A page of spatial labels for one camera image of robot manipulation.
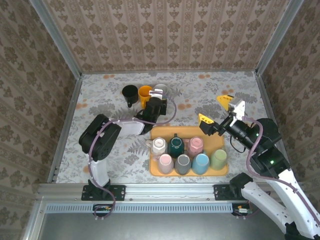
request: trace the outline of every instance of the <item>pink mug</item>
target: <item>pink mug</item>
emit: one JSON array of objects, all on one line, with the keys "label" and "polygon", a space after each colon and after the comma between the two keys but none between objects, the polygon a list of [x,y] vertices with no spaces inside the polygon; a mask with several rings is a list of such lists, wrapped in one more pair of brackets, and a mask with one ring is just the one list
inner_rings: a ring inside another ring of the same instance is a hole
[{"label": "pink mug", "polygon": [[158,169],[163,174],[169,174],[174,169],[174,161],[169,154],[162,154],[158,161]]},{"label": "pink mug", "polygon": [[190,158],[194,158],[204,151],[204,141],[198,136],[191,139],[183,139],[183,141],[187,143],[186,151]]}]

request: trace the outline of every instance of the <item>black mug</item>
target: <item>black mug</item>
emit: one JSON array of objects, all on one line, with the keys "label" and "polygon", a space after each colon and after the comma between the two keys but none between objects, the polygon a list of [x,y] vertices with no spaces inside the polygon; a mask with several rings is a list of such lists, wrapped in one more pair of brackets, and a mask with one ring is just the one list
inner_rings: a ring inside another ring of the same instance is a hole
[{"label": "black mug", "polygon": [[128,108],[132,107],[139,100],[138,88],[134,85],[127,85],[122,89],[122,95],[125,101],[128,103]]}]

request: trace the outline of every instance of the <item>light green mug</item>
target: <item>light green mug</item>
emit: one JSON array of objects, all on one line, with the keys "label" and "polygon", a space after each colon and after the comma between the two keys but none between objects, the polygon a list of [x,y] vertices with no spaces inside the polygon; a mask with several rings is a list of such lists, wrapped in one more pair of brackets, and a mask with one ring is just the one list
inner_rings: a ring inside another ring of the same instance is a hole
[{"label": "light green mug", "polygon": [[222,149],[216,150],[212,153],[210,158],[210,167],[213,170],[221,170],[227,164],[227,153]]}]

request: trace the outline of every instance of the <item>white mug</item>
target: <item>white mug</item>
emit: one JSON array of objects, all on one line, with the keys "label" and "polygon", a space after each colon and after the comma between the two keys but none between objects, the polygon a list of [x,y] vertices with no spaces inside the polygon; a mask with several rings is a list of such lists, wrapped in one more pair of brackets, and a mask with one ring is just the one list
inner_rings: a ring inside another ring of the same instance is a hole
[{"label": "white mug", "polygon": [[153,155],[162,155],[166,153],[167,150],[167,142],[161,137],[157,137],[154,140],[146,140],[145,145],[151,148],[151,152]]},{"label": "white mug", "polygon": [[166,96],[168,95],[169,88],[168,88],[166,85],[164,85],[164,84],[157,84],[157,85],[154,86],[153,90],[154,90],[154,91],[162,90],[162,94],[165,95],[165,97],[163,97],[163,96],[161,95],[161,98],[159,97],[161,100],[167,98]]}]

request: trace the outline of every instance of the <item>mug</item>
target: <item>mug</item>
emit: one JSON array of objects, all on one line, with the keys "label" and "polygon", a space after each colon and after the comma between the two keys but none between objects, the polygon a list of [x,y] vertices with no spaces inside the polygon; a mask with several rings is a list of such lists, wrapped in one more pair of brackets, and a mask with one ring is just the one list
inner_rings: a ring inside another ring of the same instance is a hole
[{"label": "mug", "polygon": [[165,95],[161,99],[166,99],[166,96],[168,95],[168,87],[164,84],[157,84],[154,86],[153,90],[156,91],[157,89],[162,90],[162,95]]},{"label": "mug", "polygon": [[151,90],[152,90],[152,87],[147,86],[147,85],[139,88],[138,93],[139,93],[139,97],[140,97],[140,101],[141,101],[141,107],[143,109],[146,108],[146,102],[148,102],[149,99],[151,98],[151,96],[149,94],[149,91],[151,91]]},{"label": "mug", "polygon": [[195,174],[205,174],[210,165],[209,157],[203,153],[198,154],[192,161],[192,171]]},{"label": "mug", "polygon": [[187,143],[186,152],[190,158],[194,158],[204,151],[204,141],[198,136],[191,139],[183,139],[183,141]]},{"label": "mug", "polygon": [[158,169],[163,174],[169,174],[174,169],[174,161],[169,154],[162,154],[158,161]]},{"label": "mug", "polygon": [[134,85],[127,85],[122,89],[122,95],[128,104],[128,108],[132,107],[132,104],[138,102],[138,88]]},{"label": "mug", "polygon": [[222,149],[216,150],[211,155],[210,167],[214,170],[221,170],[227,164],[227,153]]},{"label": "mug", "polygon": [[176,159],[185,152],[184,141],[175,133],[174,137],[168,143],[168,154]]},{"label": "mug", "polygon": [[151,153],[153,155],[162,155],[166,152],[167,149],[166,140],[161,137],[157,137],[154,140],[146,140],[145,145],[151,148]]},{"label": "mug", "polygon": [[180,175],[186,175],[190,171],[190,168],[191,168],[190,158],[185,154],[178,156],[178,158],[174,163],[174,169],[176,173]]}]

